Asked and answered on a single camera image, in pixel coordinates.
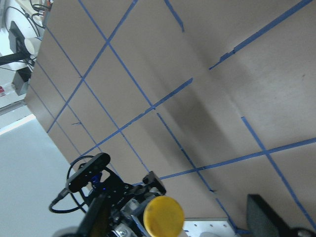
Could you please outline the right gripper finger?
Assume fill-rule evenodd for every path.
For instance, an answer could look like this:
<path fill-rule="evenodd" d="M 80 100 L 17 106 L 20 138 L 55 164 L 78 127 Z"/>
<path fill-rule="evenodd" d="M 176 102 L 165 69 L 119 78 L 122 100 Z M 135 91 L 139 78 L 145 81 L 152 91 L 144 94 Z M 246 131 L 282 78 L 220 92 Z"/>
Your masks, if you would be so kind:
<path fill-rule="evenodd" d="M 290 227 L 258 194 L 247 195 L 246 222 L 254 237 L 314 237 L 315 232 Z"/>

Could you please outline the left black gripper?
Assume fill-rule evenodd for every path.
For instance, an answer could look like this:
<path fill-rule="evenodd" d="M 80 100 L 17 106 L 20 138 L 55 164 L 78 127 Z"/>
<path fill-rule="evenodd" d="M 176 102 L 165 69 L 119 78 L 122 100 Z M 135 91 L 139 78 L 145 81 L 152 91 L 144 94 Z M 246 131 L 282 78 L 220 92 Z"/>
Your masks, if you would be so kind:
<path fill-rule="evenodd" d="M 98 173 L 88 183 L 88 211 L 79 225 L 80 237 L 150 237 L 143 223 L 148 197 L 164 196 L 166 189 L 153 171 L 143 178 L 143 185 L 123 182 L 111 170 L 103 182 Z"/>

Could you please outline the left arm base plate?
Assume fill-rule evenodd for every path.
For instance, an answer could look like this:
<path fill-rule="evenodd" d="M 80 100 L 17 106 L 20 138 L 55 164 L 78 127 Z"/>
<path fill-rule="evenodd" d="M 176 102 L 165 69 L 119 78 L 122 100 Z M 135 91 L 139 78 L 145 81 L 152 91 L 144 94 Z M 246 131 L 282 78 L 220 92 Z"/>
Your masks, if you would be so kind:
<path fill-rule="evenodd" d="M 225 218 L 186 218 L 183 230 L 188 237 L 239 237 Z"/>

